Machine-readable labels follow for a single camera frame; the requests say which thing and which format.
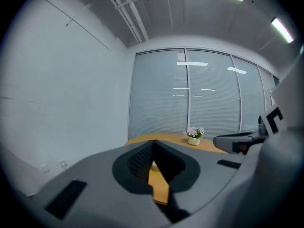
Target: white wall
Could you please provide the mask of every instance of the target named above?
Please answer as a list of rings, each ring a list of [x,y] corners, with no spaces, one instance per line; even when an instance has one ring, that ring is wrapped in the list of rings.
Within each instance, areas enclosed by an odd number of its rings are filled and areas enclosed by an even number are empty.
[[[149,41],[141,43],[139,45],[135,45],[133,47],[128,48],[127,56],[125,60],[125,67],[123,68],[124,73],[123,77],[120,80],[121,86],[131,90],[131,78],[133,74],[133,66],[135,60],[135,54],[138,52],[160,49],[160,48],[170,48],[170,47],[197,47],[197,48],[209,48],[214,50],[220,50],[229,52],[231,54],[243,57],[247,60],[255,62],[270,71],[271,73],[278,75],[278,72],[275,67],[273,67],[265,58],[260,56],[259,54],[245,48],[239,46],[237,44],[233,44],[227,41],[223,41],[217,38],[204,37],[200,35],[171,35],[171,36],[161,36],[151,38]],[[129,102],[130,94],[123,95],[122,101]],[[125,138],[127,138],[128,131],[128,112],[129,108],[125,109],[121,115],[122,121],[125,123],[126,133]]]
[[[1,52],[2,160],[27,195],[63,171],[59,160],[71,166],[127,141],[116,114],[129,94],[118,84],[126,47],[90,10],[77,18],[85,29],[75,22],[66,27],[75,15],[68,9],[86,4],[64,2],[68,16],[45,0],[30,0]]]

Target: white flower pot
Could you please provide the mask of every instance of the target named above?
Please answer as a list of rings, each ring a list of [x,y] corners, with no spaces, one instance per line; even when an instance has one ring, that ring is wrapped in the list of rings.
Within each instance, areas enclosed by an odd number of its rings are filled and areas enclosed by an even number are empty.
[[[191,144],[191,145],[199,145],[200,143],[200,139],[195,139],[195,138],[192,138],[192,137],[189,137],[188,138],[188,143]]]

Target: glass wall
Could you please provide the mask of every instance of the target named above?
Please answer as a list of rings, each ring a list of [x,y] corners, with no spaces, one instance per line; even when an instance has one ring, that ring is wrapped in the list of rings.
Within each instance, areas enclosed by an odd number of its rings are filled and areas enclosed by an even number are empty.
[[[229,54],[167,49],[136,55],[129,139],[204,127],[204,138],[258,129],[271,106],[272,75]]]

